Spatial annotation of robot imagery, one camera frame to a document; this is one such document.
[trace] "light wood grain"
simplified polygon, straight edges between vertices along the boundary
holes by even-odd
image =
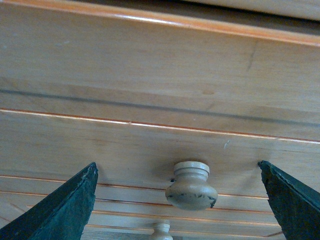
[[[0,225],[92,161],[92,239],[151,234],[157,220],[174,236],[283,239],[260,160],[320,191],[318,23],[183,3],[4,2]],[[168,205],[187,158],[210,166],[216,209]]]
[[[1,192],[8,193],[21,193],[21,194],[36,194],[46,196],[53,192],[55,189],[60,187],[62,183],[52,182],[50,180],[30,180],[30,179],[19,179],[19,178],[11,178],[11,177],[0,177],[0,189]],[[106,201],[109,205],[117,205],[124,207],[125,205],[121,205],[121,202],[131,202],[133,203],[132,207],[141,207],[145,208],[146,205],[156,207],[162,209],[164,208],[171,209],[171,205],[168,203],[165,197],[164,189],[148,189],[148,188],[140,188],[140,187],[130,187],[130,186],[112,186],[112,185],[104,185],[98,184],[96,189],[96,198],[103,202]],[[220,209],[222,212],[217,213],[208,213],[208,214],[218,214],[223,215],[224,210],[226,210],[225,214],[228,215],[228,210],[230,211],[230,215],[239,214],[238,220],[241,221],[243,212],[253,212],[259,214],[271,214],[272,221],[273,218],[272,211],[269,207],[268,201],[266,198],[259,198],[254,196],[236,196],[236,195],[219,195],[219,201],[215,205],[215,209]]]
[[[3,108],[320,134],[318,47],[8,4],[1,11]]]
[[[148,240],[149,235],[120,232],[99,232],[85,230],[81,240]],[[173,240],[182,240],[182,237],[174,236]]]
[[[0,198],[7,202],[7,208],[2,207],[0,213],[2,215],[7,213],[6,217],[13,220],[42,200],[43,196],[31,193],[20,194],[1,192]],[[12,206],[14,209],[21,210],[20,214],[15,216],[12,210],[8,208],[12,208]],[[223,220],[216,217],[217,216],[212,210],[204,211],[202,214],[200,212],[196,212],[190,216],[189,212],[175,208],[168,210],[164,210],[159,207],[156,208],[154,206],[149,206],[149,208],[143,206],[141,208],[140,206],[139,208],[139,205],[129,206],[127,203],[116,203],[114,205],[111,202],[97,199],[88,226],[98,226],[97,228],[100,229],[104,226],[107,226],[108,229],[113,229],[113,227],[114,229],[131,228],[139,231],[140,229],[152,229],[152,223],[156,221],[170,221],[171,229],[173,232],[176,232],[177,236],[180,236],[181,233],[196,235],[198,232],[196,232],[195,229],[201,229],[201,231],[198,231],[205,235],[210,235],[211,233],[229,235],[225,230],[220,228],[225,228],[226,226],[231,226],[230,230],[233,230],[230,235],[243,235],[244,229],[246,229],[248,233],[256,234],[266,234],[267,232],[274,233],[273,231],[279,229],[279,225],[275,222],[252,222],[243,221],[243,219],[236,221],[236,218],[233,218],[233,220]],[[188,227],[190,224],[194,226],[193,230]]]
[[[320,20],[319,0],[190,0],[190,2],[278,14],[294,18]]]
[[[16,113],[0,130],[2,175],[66,180],[96,161],[100,183],[165,189],[174,164],[194,158],[220,194],[265,197],[257,162],[268,160],[319,191],[318,144]]]
[[[188,6],[183,6],[181,9],[178,9],[178,11],[174,11],[174,14],[168,14],[166,13],[168,11],[166,9],[166,7],[168,7],[168,3],[164,3],[162,6],[160,5],[160,7],[157,3],[151,3],[157,5],[158,8],[155,7],[155,9],[157,9],[158,11],[159,8],[161,9],[162,7],[162,12],[159,13],[154,11],[131,9],[127,7],[111,6],[112,2],[114,1],[103,1],[103,4],[108,4],[109,2],[111,2],[111,5],[99,5],[98,7],[94,4],[90,4],[91,1],[87,1],[88,3],[85,3],[84,1],[77,2],[67,0],[3,0],[3,2],[7,4],[34,7],[45,10],[56,10],[67,13],[77,13],[82,15],[147,22],[187,29],[192,28],[209,32],[246,36],[258,39],[268,39],[287,43],[311,45],[316,47],[320,46],[320,38],[318,36],[312,34],[303,34],[300,32],[290,32],[285,30],[288,28],[285,25],[283,25],[284,27],[281,30],[273,29],[272,27],[263,27],[263,21],[257,20],[254,17],[251,17],[251,19],[248,21],[250,24],[238,24],[237,19],[239,17],[230,17],[232,13],[228,15],[229,19],[232,19],[232,21],[215,20],[214,17],[212,18],[212,15],[209,19],[206,19],[206,15],[204,14],[198,15],[198,17],[191,17],[189,15],[192,14],[192,10],[185,11],[185,9],[188,9]],[[139,2],[135,3],[134,8],[139,9],[141,8],[141,5],[146,5],[146,3],[143,3],[143,1],[142,4]],[[244,15],[244,17],[242,18],[246,18],[249,16],[249,14],[241,13],[238,13],[237,15]]]

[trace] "wood plank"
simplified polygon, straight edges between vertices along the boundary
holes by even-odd
[[[40,195],[32,195],[32,194],[16,194],[16,193],[0,193],[0,198],[4,201],[8,201],[10,202],[11,205],[15,205],[17,208],[19,207],[20,209],[29,209],[31,208],[33,205],[35,205],[37,202],[39,202],[40,200],[42,200],[42,198],[44,198],[44,196],[40,196]],[[270,228],[276,228],[278,229],[279,226],[277,223],[267,223],[267,222],[245,222],[245,221],[236,221],[235,218],[231,221],[228,220],[221,220],[221,219],[215,219],[212,217],[208,217],[208,218],[204,218],[204,216],[208,213],[209,215],[214,216],[214,211],[209,210],[209,211],[202,211],[202,212],[194,212],[194,214],[192,214],[192,216],[190,216],[189,212],[186,211],[181,211],[177,208],[171,208],[171,207],[166,207],[168,208],[167,212],[170,212],[169,214],[166,214],[166,212],[163,209],[157,209],[155,206],[150,206],[149,208],[147,207],[141,207],[139,208],[139,205],[135,205],[135,206],[130,206],[129,204],[126,203],[116,203],[115,205],[112,204],[111,202],[105,202],[105,201],[100,201],[97,199],[96,204],[94,206],[94,210],[92,212],[92,219],[89,222],[89,226],[90,225],[101,225],[103,223],[103,225],[101,225],[98,228],[103,228],[103,226],[112,226],[114,228],[131,228],[131,229],[136,229],[136,231],[139,231],[139,229],[151,229],[151,224],[149,224],[151,221],[164,221],[164,220],[170,220],[171,223],[174,222],[186,222],[186,224],[188,225],[189,223],[192,224],[196,224],[199,225],[198,229],[202,229],[203,226],[205,226],[206,224],[212,224],[212,225],[240,225],[240,226],[244,226],[244,228],[250,228],[252,226],[257,226],[259,229],[270,229]],[[1,214],[6,211],[5,208],[1,208]],[[109,221],[105,221],[105,220],[98,220],[97,218],[101,218],[101,215],[103,216],[107,216],[107,218],[109,219]],[[121,225],[118,222],[118,218],[124,218],[122,221],[125,222],[125,225]],[[179,236],[180,233],[186,234],[186,233],[190,233],[190,234],[198,234],[198,233],[192,233],[189,230],[187,230],[186,228],[183,229],[172,229],[173,231],[175,231],[176,235]],[[251,230],[247,229],[247,234],[249,233],[253,233]]]
[[[319,0],[186,0],[202,4],[212,4],[236,9],[258,11],[294,18],[320,20]]]
[[[181,211],[175,208],[167,202],[163,197],[163,193],[159,195],[160,199],[163,199],[163,203],[159,203],[159,200],[155,199],[155,196],[146,194],[143,191],[136,190],[136,194],[141,193],[140,198],[136,198],[137,201],[132,201],[130,191],[123,190],[122,192],[116,192],[115,197],[114,191],[110,191],[108,194],[102,194],[103,191],[98,187],[96,191],[96,203],[94,209],[97,211],[116,211],[128,214],[143,214],[148,213],[149,215],[159,216],[179,216],[181,218],[189,218],[190,213],[188,211]],[[46,194],[31,193],[31,192],[16,192],[6,191],[1,189],[1,199],[13,203],[15,205],[34,206],[37,204]],[[192,217],[195,219],[217,219],[221,221],[245,221],[255,223],[272,223],[277,224],[277,221],[272,214],[269,204],[266,200],[252,200],[250,198],[244,198],[239,201],[237,197],[219,197],[219,203],[213,209],[207,209],[206,211],[195,212]]]
[[[105,215],[92,213],[89,226],[99,225],[103,223],[107,226],[124,227],[124,228],[152,228],[152,224],[159,220],[170,220],[170,229],[172,232],[179,231],[190,234],[224,234],[224,235],[243,235],[243,236],[268,236],[281,231],[279,226],[260,226],[260,225],[244,225],[244,224],[226,224],[220,222],[204,221],[193,222],[174,218],[161,217],[133,217],[120,215]]]
[[[319,46],[319,25],[315,22],[268,17],[205,6],[192,6],[183,2],[146,2],[143,0],[67,1],[56,0],[3,0],[15,6],[27,6],[45,10],[77,13],[130,21],[147,22],[187,29],[269,39],[287,43]],[[301,29],[310,26],[312,29]]]
[[[119,232],[83,231],[81,240],[149,240],[149,235]],[[182,240],[182,237],[174,236],[173,240]]]
[[[319,47],[9,4],[2,11],[3,108],[318,139]]]
[[[97,162],[99,183],[166,189],[173,166],[200,159],[220,194],[266,196],[260,160],[268,160],[319,191],[319,145],[158,128],[1,113],[1,175],[67,180]]]
[[[25,179],[12,178],[11,176],[0,176],[0,189],[2,192],[37,194],[46,196],[56,190],[64,181],[50,181],[49,179]],[[131,187],[123,185],[98,184],[96,188],[96,197],[99,200],[111,200],[132,203],[147,203],[169,206],[165,189],[152,189],[143,187]],[[237,196],[237,195],[219,195],[219,201],[215,208],[224,210],[240,211],[258,211],[269,212],[266,197]]]

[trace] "scratch mark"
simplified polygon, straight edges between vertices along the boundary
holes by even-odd
[[[229,143],[230,143],[230,140],[226,141],[226,143],[224,144],[223,150],[226,150]]]
[[[256,40],[255,43],[254,43],[253,50],[252,50],[252,53],[251,53],[250,58],[249,58],[249,66],[246,69],[247,72],[249,72],[249,70],[251,69],[252,63],[254,61],[255,53],[256,53],[256,50],[257,50],[257,45],[258,45],[258,40]]]

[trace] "dark green blade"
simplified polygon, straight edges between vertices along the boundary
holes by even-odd
[[[0,229],[1,240],[80,240],[94,208],[93,162],[29,211]]]
[[[269,204],[287,240],[320,240],[320,193],[268,161],[258,163]]]

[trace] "round knob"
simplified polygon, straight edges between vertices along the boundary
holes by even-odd
[[[173,240],[169,234],[170,224],[155,223],[153,224],[154,233],[150,236],[149,240]]]
[[[182,210],[199,211],[212,208],[218,193],[207,183],[209,173],[209,166],[202,162],[177,163],[174,166],[176,182],[166,189],[166,199]]]

